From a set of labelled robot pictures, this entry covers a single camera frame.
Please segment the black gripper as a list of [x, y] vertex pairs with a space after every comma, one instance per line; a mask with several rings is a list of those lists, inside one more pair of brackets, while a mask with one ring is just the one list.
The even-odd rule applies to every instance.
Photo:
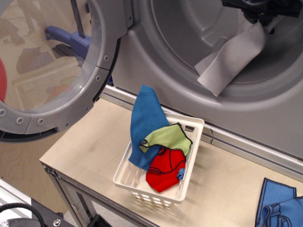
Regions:
[[223, 0], [222, 5], [240, 9], [250, 23], [259, 21], [263, 26], [277, 16], [298, 18], [303, 8], [300, 0]]

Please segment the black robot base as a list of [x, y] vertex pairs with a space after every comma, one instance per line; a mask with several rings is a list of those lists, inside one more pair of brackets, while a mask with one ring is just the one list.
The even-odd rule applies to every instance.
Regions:
[[72, 227], [62, 213], [55, 213], [32, 199], [0, 200], [2, 227]]

